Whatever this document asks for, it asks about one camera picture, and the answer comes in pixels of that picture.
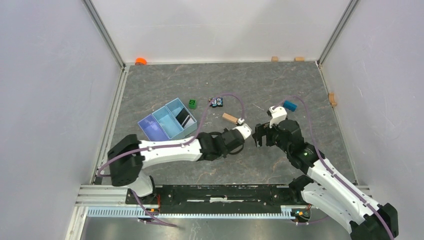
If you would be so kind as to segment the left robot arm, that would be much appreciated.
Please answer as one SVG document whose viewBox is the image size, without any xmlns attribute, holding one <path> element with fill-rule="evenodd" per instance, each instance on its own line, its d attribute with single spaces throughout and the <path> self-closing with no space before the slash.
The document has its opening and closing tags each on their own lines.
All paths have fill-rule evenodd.
<svg viewBox="0 0 424 240">
<path fill-rule="evenodd" d="M 247 125 L 236 126 L 224 132 L 201 132 L 196 138 L 180 140 L 138 140 L 129 134 L 112 147 L 108 153 L 108 168 L 114 187 L 127 187 L 137 194 L 145 204 L 157 198 L 150 176 L 143 169 L 165 163 L 187 161 L 214 161 L 235 154 L 235 149 L 244 145 L 252 130 Z"/>
</svg>

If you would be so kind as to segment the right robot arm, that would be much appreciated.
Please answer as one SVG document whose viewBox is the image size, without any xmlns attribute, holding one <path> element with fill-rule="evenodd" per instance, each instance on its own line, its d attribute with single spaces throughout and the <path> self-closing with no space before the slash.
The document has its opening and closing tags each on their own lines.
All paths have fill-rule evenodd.
<svg viewBox="0 0 424 240">
<path fill-rule="evenodd" d="M 257 124 L 252 135 L 258 147 L 286 153 L 303 175 L 289 184 L 289 199 L 311 204 L 338 222 L 352 240 L 393 240 L 399 235 L 398 211 L 390 203 L 378 203 L 347 180 L 314 145 L 305 141 L 297 121 L 277 125 Z"/>
</svg>

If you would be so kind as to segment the blue toy brick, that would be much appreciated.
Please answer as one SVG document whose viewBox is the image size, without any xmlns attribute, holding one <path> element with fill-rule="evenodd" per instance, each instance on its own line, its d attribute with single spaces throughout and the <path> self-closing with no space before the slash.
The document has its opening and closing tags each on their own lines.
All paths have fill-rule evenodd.
<svg viewBox="0 0 424 240">
<path fill-rule="evenodd" d="M 295 112 L 297 109 L 297 105 L 289 100 L 284 101 L 282 106 L 291 112 Z"/>
</svg>

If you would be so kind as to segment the small toy car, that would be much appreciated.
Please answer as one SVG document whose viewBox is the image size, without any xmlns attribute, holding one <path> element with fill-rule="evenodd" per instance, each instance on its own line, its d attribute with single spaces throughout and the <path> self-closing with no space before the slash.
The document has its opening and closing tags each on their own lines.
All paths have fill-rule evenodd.
<svg viewBox="0 0 424 240">
<path fill-rule="evenodd" d="M 209 99 L 209 106 L 212 108 L 221 108 L 223 107 L 223 98 L 222 97 L 213 97 Z"/>
</svg>

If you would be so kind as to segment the green toy brick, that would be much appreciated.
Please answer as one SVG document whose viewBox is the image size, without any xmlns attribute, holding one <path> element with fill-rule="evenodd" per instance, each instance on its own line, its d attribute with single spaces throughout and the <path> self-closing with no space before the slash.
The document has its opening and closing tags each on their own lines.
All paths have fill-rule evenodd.
<svg viewBox="0 0 424 240">
<path fill-rule="evenodd" d="M 195 99 L 189 99 L 188 108 L 191 110 L 195 110 L 197 108 L 197 101 Z"/>
</svg>

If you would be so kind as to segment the curved wooden piece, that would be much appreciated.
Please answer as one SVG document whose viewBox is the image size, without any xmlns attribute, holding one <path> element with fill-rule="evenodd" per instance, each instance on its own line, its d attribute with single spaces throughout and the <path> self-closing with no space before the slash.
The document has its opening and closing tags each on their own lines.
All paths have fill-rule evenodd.
<svg viewBox="0 0 424 240">
<path fill-rule="evenodd" d="M 328 94 L 328 100 L 329 100 L 330 106 L 332 108 L 334 108 L 334 107 L 336 107 L 338 105 L 338 103 L 336 101 L 336 96 L 335 96 L 335 93 L 334 92 L 330 92 Z"/>
</svg>

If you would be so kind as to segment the blue three-compartment tray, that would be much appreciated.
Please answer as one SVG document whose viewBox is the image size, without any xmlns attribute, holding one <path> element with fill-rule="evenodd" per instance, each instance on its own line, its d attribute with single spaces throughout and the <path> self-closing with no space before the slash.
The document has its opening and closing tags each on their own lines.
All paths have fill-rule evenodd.
<svg viewBox="0 0 424 240">
<path fill-rule="evenodd" d="M 176 120 L 177 114 L 184 108 L 195 120 L 195 123 L 187 128 L 182 128 Z M 147 115 L 137 124 L 150 141 L 156 142 L 184 139 L 198 129 L 198 121 L 178 97 Z"/>
</svg>

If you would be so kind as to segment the small wooden block right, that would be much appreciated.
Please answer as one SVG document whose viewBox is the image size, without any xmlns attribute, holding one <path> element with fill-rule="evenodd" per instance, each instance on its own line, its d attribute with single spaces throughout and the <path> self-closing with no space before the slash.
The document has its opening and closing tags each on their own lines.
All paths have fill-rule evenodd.
<svg viewBox="0 0 424 240">
<path fill-rule="evenodd" d="M 294 58 L 294 61 L 295 62 L 304 62 L 305 61 L 305 58 L 302 57 L 302 56 L 297 56 L 297 57 Z"/>
</svg>

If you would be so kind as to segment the orange round cap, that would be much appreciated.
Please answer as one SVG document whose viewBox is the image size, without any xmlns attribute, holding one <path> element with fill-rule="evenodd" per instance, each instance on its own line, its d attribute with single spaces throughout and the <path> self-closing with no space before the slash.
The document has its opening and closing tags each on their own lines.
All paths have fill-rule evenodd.
<svg viewBox="0 0 424 240">
<path fill-rule="evenodd" d="M 146 59 L 144 59 L 142 57 L 138 57 L 138 58 L 135 59 L 134 64 L 137 65 L 137 66 L 138 65 L 146 65 L 147 61 L 146 61 Z"/>
</svg>

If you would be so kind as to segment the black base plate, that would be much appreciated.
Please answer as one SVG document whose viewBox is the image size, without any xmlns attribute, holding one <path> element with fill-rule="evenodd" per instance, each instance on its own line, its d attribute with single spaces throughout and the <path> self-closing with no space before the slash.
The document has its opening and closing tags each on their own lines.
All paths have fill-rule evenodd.
<svg viewBox="0 0 424 240">
<path fill-rule="evenodd" d="M 128 190 L 125 203 L 138 202 L 147 209 L 155 205 L 161 214 L 277 214 L 282 206 L 312 207 L 294 189 L 278 184 L 164 184 L 144 197 Z"/>
</svg>

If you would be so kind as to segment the aluminium frame rail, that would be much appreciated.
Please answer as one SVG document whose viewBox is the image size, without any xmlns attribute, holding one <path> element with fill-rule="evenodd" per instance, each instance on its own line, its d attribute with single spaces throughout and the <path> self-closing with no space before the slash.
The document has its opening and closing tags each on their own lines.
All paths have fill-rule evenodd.
<svg viewBox="0 0 424 240">
<path fill-rule="evenodd" d="M 77 203 L 86 205 L 136 205 L 141 202 L 162 212 L 193 211 L 196 205 L 266 203 L 277 206 L 305 206 L 300 193 L 287 185 L 275 184 L 220 184 L 220 185 L 159 185 L 147 196 L 135 197 L 127 187 L 84 185 L 80 188 Z"/>
</svg>

